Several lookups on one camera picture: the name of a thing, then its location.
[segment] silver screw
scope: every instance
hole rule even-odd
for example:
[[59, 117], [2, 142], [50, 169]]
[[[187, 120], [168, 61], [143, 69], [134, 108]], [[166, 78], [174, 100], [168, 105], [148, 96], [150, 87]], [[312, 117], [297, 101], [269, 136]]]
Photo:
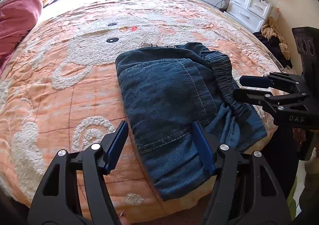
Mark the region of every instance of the silver screw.
[[222, 144], [222, 145], [220, 145], [220, 148], [221, 148], [221, 150], [224, 150], [224, 151], [229, 150], [229, 146], [228, 146], [228, 145], [226, 145], [226, 144]]
[[101, 145], [98, 143], [94, 143], [91, 145], [91, 149], [93, 149], [93, 150], [98, 150], [100, 147], [101, 147]]
[[255, 152], [254, 152], [254, 155], [255, 155], [256, 157], [258, 157], [258, 158], [260, 158], [260, 157], [262, 156], [261, 152], [259, 152], [259, 151], [255, 151]]
[[65, 150], [60, 150], [58, 152], [58, 155], [61, 157], [61, 156], [64, 156], [66, 154], [66, 151]]

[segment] pink pillow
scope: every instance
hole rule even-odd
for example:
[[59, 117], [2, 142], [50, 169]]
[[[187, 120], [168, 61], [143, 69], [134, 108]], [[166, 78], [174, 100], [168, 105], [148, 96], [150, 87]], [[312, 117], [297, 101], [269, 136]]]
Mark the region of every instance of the pink pillow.
[[7, 0], [0, 4], [0, 73], [41, 12], [41, 0]]

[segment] green cloth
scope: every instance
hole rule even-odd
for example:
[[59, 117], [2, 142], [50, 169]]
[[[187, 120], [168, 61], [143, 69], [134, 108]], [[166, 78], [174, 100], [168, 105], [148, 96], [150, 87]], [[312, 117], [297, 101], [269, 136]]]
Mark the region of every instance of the green cloth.
[[289, 193], [289, 196], [287, 198], [287, 204], [289, 207], [289, 211], [290, 211], [290, 216], [291, 216], [291, 220], [293, 221], [296, 217], [296, 213], [297, 213], [297, 204], [296, 201], [294, 200], [293, 196], [295, 194], [297, 188], [297, 178], [295, 179], [295, 182], [293, 184], [293, 187]]

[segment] orange bedspread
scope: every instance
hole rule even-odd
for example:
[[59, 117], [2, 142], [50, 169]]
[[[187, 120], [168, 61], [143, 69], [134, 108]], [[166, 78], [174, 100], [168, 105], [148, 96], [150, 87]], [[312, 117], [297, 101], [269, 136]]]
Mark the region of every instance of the orange bedspread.
[[[142, 42], [188, 41], [229, 55], [237, 81], [241, 75], [279, 72], [251, 33], [196, 0], [100, 0], [43, 22], [18, 46], [0, 82], [0, 184], [29, 206], [58, 150], [83, 150], [126, 119], [116, 57]], [[257, 111], [269, 135], [254, 146], [260, 150], [276, 127]], [[163, 202], [130, 134], [105, 181], [117, 212], [138, 222], [191, 208], [211, 191], [214, 178], [183, 198]], [[80, 172], [78, 185], [87, 217]]]

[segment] blue gripper pad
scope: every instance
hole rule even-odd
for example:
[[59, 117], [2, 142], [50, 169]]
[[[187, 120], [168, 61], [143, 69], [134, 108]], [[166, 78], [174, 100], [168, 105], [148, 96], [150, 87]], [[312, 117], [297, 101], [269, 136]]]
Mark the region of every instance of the blue gripper pad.
[[127, 122], [124, 122], [120, 127], [119, 132], [114, 138], [112, 145], [107, 151], [107, 161], [104, 169], [110, 173], [113, 169], [115, 169], [117, 161], [121, 155], [124, 144], [126, 142], [127, 136], [129, 132], [129, 126]]
[[239, 79], [242, 86], [269, 88], [273, 85], [268, 77], [242, 76]]
[[204, 168], [208, 170], [211, 175], [214, 175], [216, 170], [214, 164], [214, 153], [197, 122], [192, 123], [192, 139], [195, 143]]

